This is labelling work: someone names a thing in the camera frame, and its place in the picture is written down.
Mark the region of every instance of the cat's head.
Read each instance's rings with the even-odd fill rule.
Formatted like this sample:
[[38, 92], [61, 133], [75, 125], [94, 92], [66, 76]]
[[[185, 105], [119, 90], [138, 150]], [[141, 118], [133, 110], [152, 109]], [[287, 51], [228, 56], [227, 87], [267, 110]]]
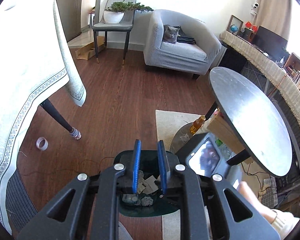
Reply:
[[167, 26], [167, 30], [166, 30], [166, 35], [169, 37], [169, 38], [176, 38], [178, 36], [178, 32], [179, 32], [180, 29], [177, 29], [177, 28], [174, 28], [174, 27], [170, 27], [170, 26]]

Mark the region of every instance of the white sleeve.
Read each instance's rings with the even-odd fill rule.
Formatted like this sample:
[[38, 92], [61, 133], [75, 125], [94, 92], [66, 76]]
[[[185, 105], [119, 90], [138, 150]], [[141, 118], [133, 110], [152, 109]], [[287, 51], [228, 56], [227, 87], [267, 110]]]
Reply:
[[272, 210], [277, 213], [277, 217], [271, 225], [279, 233], [280, 239], [283, 240], [292, 231], [300, 219], [294, 217], [289, 212], [282, 212], [277, 209]]

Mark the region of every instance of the black monitor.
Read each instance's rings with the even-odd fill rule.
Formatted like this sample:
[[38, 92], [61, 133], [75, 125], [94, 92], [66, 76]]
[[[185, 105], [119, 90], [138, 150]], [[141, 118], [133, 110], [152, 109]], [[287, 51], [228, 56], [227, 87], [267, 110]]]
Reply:
[[262, 51], [268, 53], [269, 58], [279, 61], [286, 55], [285, 48], [288, 41], [278, 34], [260, 26], [252, 44], [256, 45]]

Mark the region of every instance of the metal bolt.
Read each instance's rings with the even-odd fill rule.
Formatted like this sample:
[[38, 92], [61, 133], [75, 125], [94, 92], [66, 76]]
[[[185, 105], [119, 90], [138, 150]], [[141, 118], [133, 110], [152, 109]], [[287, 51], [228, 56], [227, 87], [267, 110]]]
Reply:
[[212, 179], [214, 181], [222, 181], [222, 176], [220, 174], [213, 174]]
[[88, 178], [88, 175], [85, 173], [80, 173], [77, 177], [78, 180], [82, 181], [82, 180], [86, 180]]
[[117, 171], [121, 171], [124, 169], [124, 165], [122, 163], [117, 163], [115, 166], [114, 166], [114, 169], [117, 170]]
[[186, 169], [186, 167], [182, 164], [177, 164], [176, 165], [176, 170], [177, 171], [184, 171]]

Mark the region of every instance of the picture frame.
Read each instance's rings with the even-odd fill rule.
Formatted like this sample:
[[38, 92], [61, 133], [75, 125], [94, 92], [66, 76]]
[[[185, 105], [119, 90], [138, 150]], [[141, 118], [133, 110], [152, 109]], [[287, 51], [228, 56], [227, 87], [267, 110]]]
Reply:
[[[238, 30], [237, 30], [236, 32], [233, 32], [233, 31], [231, 30], [231, 26], [232, 26], [232, 25], [235, 25], [235, 26], [238, 27]], [[242, 20], [240, 20], [239, 18], [237, 18], [237, 17], [234, 16], [234, 15], [231, 15], [230, 21], [229, 21], [229, 23], [228, 23], [228, 26], [227, 26], [227, 29], [226, 29], [226, 30], [227, 30], [227, 32], [230, 32], [230, 33], [232, 33], [233, 35], [237, 36], [237, 35], [240, 33], [240, 31], [241, 31], [242, 25], [243, 25], [243, 21], [242, 21]]]

